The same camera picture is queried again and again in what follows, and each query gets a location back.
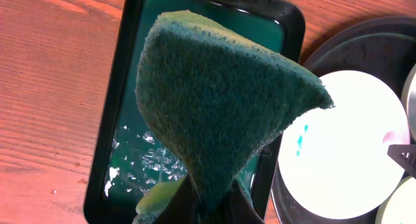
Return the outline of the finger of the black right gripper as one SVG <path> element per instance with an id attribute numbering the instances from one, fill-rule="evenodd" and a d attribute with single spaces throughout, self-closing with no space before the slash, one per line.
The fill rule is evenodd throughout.
<path id="1" fill-rule="evenodd" d="M 415 144 L 390 145 L 387 155 L 390 156 L 406 173 L 416 178 Z"/>

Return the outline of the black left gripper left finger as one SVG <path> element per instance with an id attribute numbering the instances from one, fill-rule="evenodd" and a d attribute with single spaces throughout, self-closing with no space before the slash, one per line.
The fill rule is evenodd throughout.
<path id="1" fill-rule="evenodd" d="M 178 190 L 153 224 L 197 224 L 197 196 L 189 177 L 185 177 Z"/>

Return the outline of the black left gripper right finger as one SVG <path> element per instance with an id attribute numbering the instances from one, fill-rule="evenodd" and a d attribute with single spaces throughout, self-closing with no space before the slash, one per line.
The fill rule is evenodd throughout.
<path id="1" fill-rule="evenodd" d="M 264 224 L 248 202 L 240 184 L 234 181 L 224 202 L 224 217 L 227 224 Z"/>

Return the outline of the white plate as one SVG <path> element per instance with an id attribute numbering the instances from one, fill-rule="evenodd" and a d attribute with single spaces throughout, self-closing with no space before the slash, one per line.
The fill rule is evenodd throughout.
<path id="1" fill-rule="evenodd" d="M 410 142 L 405 110 L 380 79 L 336 71 L 322 83 L 333 99 L 297 118 L 283 133 L 279 172 L 294 200 L 329 219 L 350 219 L 383 203 L 403 169 L 387 150 Z"/>

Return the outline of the green scrub sponge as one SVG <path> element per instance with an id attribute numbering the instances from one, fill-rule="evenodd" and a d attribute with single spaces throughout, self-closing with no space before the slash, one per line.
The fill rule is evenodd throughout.
<path id="1" fill-rule="evenodd" d="M 333 100 L 312 72 L 188 10 L 160 14 L 136 76 L 150 131 L 185 165 L 200 223 L 223 223 L 220 203 L 240 170 L 302 114 Z"/>

